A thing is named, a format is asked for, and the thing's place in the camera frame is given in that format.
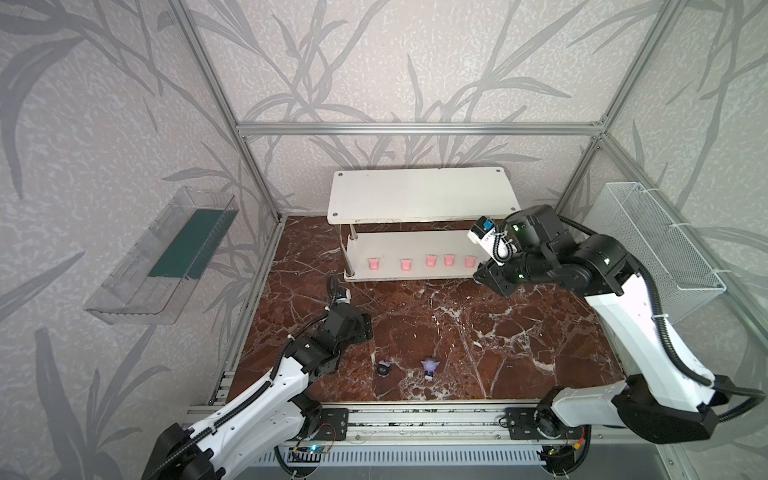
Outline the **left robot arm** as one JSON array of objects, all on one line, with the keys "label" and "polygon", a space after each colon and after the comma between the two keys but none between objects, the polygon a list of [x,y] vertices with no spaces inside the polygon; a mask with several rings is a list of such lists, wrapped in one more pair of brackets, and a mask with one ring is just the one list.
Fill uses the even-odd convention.
[{"label": "left robot arm", "polygon": [[264,453],[319,428],[322,407],[306,390],[338,370],[351,345],[373,338],[371,316],[338,301],[288,337],[273,367],[219,410],[158,437],[144,479],[234,479]]}]

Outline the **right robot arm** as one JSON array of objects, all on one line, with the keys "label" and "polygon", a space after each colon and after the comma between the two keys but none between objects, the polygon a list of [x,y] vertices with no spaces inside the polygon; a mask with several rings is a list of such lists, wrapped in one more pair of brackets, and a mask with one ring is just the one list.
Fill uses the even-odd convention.
[{"label": "right robot arm", "polygon": [[548,205],[467,233],[489,254],[474,280],[502,297],[522,284],[556,284],[582,296],[637,371],[602,387],[555,387],[536,407],[542,435],[564,427],[624,427],[655,444],[709,439],[720,423],[718,376],[673,330],[648,269],[617,239],[558,215]]}]

